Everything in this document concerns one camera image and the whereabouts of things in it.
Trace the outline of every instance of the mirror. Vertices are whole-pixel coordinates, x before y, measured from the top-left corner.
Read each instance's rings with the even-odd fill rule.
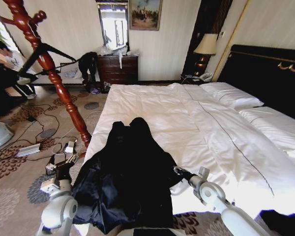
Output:
[[[128,3],[98,3],[104,45],[111,50],[121,48],[128,42]]]

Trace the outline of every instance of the power strip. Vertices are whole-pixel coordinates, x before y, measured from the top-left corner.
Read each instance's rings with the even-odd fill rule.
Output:
[[[40,151],[39,148],[40,148],[40,143],[32,145],[32,146],[20,148],[18,154],[16,154],[16,157],[28,156],[33,153],[37,153]]]

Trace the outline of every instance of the picture frame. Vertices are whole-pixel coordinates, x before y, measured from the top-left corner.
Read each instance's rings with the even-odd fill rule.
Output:
[[[130,29],[159,31],[162,0],[129,0]]]

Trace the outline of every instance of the patterned carpet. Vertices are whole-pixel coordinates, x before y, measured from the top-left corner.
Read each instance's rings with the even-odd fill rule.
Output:
[[[69,88],[72,100],[78,107],[90,133],[93,132],[102,111],[107,95],[93,95],[82,88]],[[30,122],[28,116],[37,121]],[[14,132],[14,137],[0,148],[0,236],[33,236],[40,224],[42,210],[48,196],[39,188],[43,181],[51,178],[45,175],[45,165],[52,151],[57,152],[68,141],[76,142],[78,153],[86,151],[78,132],[73,129],[72,121],[63,103],[52,89],[37,88],[37,97],[16,107],[0,118]],[[41,152],[27,157],[16,157],[19,148],[41,143]],[[56,162],[63,160],[57,156]],[[70,173],[75,180],[83,159],[80,159]],[[186,213],[174,216],[175,228],[184,229],[187,234],[200,236],[228,236],[231,233],[214,213]],[[120,231],[117,227],[108,235]],[[78,235],[72,228],[72,236]],[[90,227],[88,236],[103,235],[97,228]]]

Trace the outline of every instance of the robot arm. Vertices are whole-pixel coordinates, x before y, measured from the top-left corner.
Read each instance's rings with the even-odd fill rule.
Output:
[[[73,153],[68,160],[56,165],[48,163],[46,170],[56,172],[56,177],[42,183],[40,190],[49,194],[49,203],[41,215],[41,224],[36,236],[70,234],[73,218],[77,212],[78,203],[71,196],[72,185],[69,169],[78,160]]]
[[[212,206],[213,210],[221,214],[224,224],[234,236],[269,236],[246,212],[226,200],[225,192],[219,185],[207,181],[209,169],[200,167],[199,176],[177,166],[174,171],[188,181],[195,196],[204,205]]]

